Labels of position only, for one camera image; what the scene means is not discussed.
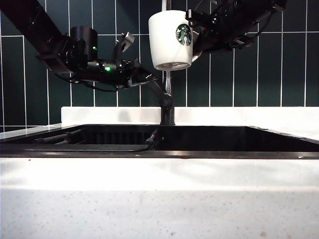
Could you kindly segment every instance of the faucet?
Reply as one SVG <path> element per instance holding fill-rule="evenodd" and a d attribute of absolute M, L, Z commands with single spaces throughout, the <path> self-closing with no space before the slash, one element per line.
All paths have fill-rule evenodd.
<path fill-rule="evenodd" d="M 171 0 L 162 0 L 161 10 L 171 10 Z M 171 83 L 171 74 L 170 71 L 164 71 L 163 77 L 163 88 L 169 95 L 173 96 L 173 87 Z M 169 108 L 160 108 L 160 124 L 161 125 L 175 125 L 175 110 L 174 110 L 174 101 Z"/>

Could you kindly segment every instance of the tile wall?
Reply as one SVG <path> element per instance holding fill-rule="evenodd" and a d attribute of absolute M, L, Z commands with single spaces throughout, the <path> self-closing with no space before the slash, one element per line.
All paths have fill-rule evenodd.
<path fill-rule="evenodd" d="M 198 0 L 172 0 L 173 9 L 194 8 Z M 160 0 L 39 0 L 61 32 L 77 25 L 98 31 L 99 58 L 110 58 L 121 32 L 135 36 L 124 57 L 139 57 L 154 70 L 148 19 Z M 208 0 L 199 11 L 214 9 Z M 179 107 L 319 106 L 319 1 L 288 0 L 249 48 L 200 57 L 191 68 L 172 73 Z M 36 58 L 29 42 L 1 13 L 0 131 L 60 122 L 62 106 L 156 106 L 147 85 L 103 93 L 69 85 Z M 251 34 L 258 27 L 251 29 Z"/>

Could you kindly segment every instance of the white mug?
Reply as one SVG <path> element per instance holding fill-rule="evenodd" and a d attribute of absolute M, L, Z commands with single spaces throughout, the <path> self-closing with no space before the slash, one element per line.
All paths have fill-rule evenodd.
<path fill-rule="evenodd" d="M 191 66 L 193 35 L 185 14 L 168 10 L 150 17 L 150 47 L 155 69 L 176 71 Z"/>

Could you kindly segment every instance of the speckled countertop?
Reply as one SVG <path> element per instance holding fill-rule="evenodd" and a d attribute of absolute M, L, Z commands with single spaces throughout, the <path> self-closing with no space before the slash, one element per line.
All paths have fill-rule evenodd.
<path fill-rule="evenodd" d="M 318 239 L 318 160 L 1 158 L 1 238 Z"/>

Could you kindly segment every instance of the white grout line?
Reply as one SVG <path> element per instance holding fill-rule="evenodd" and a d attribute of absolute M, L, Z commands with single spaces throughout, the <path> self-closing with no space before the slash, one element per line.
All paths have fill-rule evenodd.
<path fill-rule="evenodd" d="M 1 31 L 1 14 L 0 14 L 0 36 L 2 36 Z M 1 67 L 1 96 L 2 96 L 2 123 L 4 125 L 4 96 L 3 96 L 3 65 L 2 65 L 2 38 L 0 37 L 0 67 Z"/>
<path fill-rule="evenodd" d="M 188 0 L 186 0 L 186 11 L 187 11 L 187 8 L 188 8 Z M 188 107 L 188 101 L 187 101 L 187 98 L 188 98 L 188 68 L 186 68 L 186 75 L 185 75 L 185 84 L 186 84 L 186 87 L 185 87 L 185 106 Z"/>
<path fill-rule="evenodd" d="M 22 38 L 22 47 L 23 47 L 23 87 L 24 87 L 24 122 L 26 128 L 26 80 L 25 80 L 25 43 L 24 37 Z"/>
<path fill-rule="evenodd" d="M 7 35 L 7 36 L 1 36 L 1 37 L 23 37 L 23 35 Z"/>
<path fill-rule="evenodd" d="M 116 16 L 116 1 L 117 0 L 114 0 L 114 10 L 115 10 L 115 43 L 116 43 L 116 40 L 117 40 L 117 38 L 116 38 L 116 36 L 117 36 L 117 34 L 118 34 L 118 27 L 117 27 L 117 16 Z M 118 107 L 119 106 L 119 92 L 118 91 L 116 91 L 116 107 Z"/>
<path fill-rule="evenodd" d="M 1 127 L 25 127 L 25 125 L 0 125 Z M 27 125 L 27 127 L 42 127 L 46 125 Z"/>
<path fill-rule="evenodd" d="M 47 0 L 44 2 L 45 4 L 45 11 L 47 12 Z M 47 100 L 47 107 L 48 107 L 48 124 L 50 124 L 50 98 L 49 98 L 49 70 L 46 69 L 46 100 Z"/>
<path fill-rule="evenodd" d="M 139 0 L 139 61 L 141 62 L 141 5 Z M 142 86 L 139 85 L 140 107 L 142 106 Z"/>
<path fill-rule="evenodd" d="M 259 97 L 259 36 L 257 37 L 257 81 L 256 81 L 256 107 L 258 107 Z"/>
<path fill-rule="evenodd" d="M 233 105 L 235 106 L 235 49 L 233 49 Z"/>
<path fill-rule="evenodd" d="M 209 2 L 209 14 L 211 14 L 211 1 Z M 211 53 L 209 54 L 209 93 L 208 93 L 208 106 L 211 107 Z"/>
<path fill-rule="evenodd" d="M 93 0 L 91 0 L 91 27 L 94 29 L 94 22 L 93 22 Z M 95 107 L 95 90 L 93 89 L 93 106 Z"/>
<path fill-rule="evenodd" d="M 70 24 L 71 24 L 71 20 L 70 20 L 70 0 L 68 0 L 68 23 L 69 23 L 69 36 L 70 36 Z M 72 84 L 70 83 L 70 106 L 72 107 Z"/>
<path fill-rule="evenodd" d="M 280 107 L 283 106 L 283 58 L 284 58 L 284 13 L 281 13 L 281 75 L 280 75 Z"/>
<path fill-rule="evenodd" d="M 305 101 L 304 101 L 304 107 L 306 107 L 307 104 L 307 46 L 308 46 L 308 0 L 306 0 L 306 42 L 305 42 Z"/>
<path fill-rule="evenodd" d="M 248 32 L 248 34 L 256 34 L 257 32 Z M 285 33 L 306 33 L 306 31 L 263 31 L 262 34 L 285 34 Z M 319 31 L 307 31 L 307 33 L 319 33 Z M 133 36 L 148 36 L 148 33 L 132 33 Z M 121 36 L 121 34 L 98 34 L 98 36 Z M 23 37 L 23 35 L 4 35 L 1 37 Z"/>
<path fill-rule="evenodd" d="M 209 54 L 209 94 L 208 94 L 208 106 L 211 107 L 211 54 Z"/>

